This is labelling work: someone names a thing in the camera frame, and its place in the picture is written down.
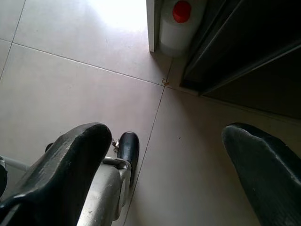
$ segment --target red cap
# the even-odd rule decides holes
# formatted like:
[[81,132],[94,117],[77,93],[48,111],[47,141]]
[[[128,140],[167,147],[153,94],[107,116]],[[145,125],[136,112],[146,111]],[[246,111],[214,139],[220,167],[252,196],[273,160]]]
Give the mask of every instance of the red cap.
[[174,5],[173,16],[178,23],[184,23],[189,20],[191,5],[187,1],[179,1]]

